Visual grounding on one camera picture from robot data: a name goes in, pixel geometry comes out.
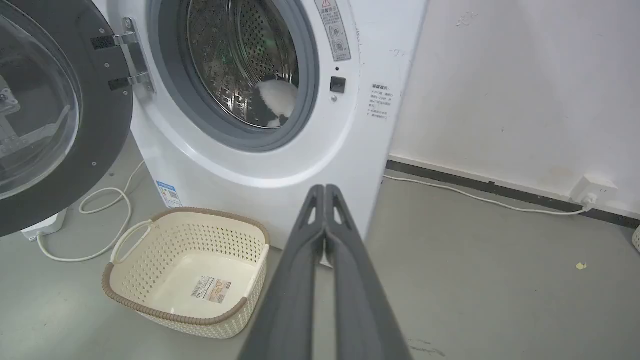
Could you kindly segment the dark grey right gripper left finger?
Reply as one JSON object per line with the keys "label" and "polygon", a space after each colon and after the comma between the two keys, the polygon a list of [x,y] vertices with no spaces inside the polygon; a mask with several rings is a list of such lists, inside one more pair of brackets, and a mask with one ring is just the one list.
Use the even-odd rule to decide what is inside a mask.
{"label": "dark grey right gripper left finger", "polygon": [[316,266],[324,253],[325,186],[309,189],[240,360],[311,360]]}

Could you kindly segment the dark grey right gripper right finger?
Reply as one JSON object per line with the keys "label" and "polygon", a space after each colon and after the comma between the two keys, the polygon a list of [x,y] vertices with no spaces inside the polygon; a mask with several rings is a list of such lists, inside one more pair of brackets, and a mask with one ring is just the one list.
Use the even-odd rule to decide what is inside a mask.
{"label": "dark grey right gripper right finger", "polygon": [[342,191],[325,187],[325,253],[334,269],[339,360],[410,360],[412,355]]}

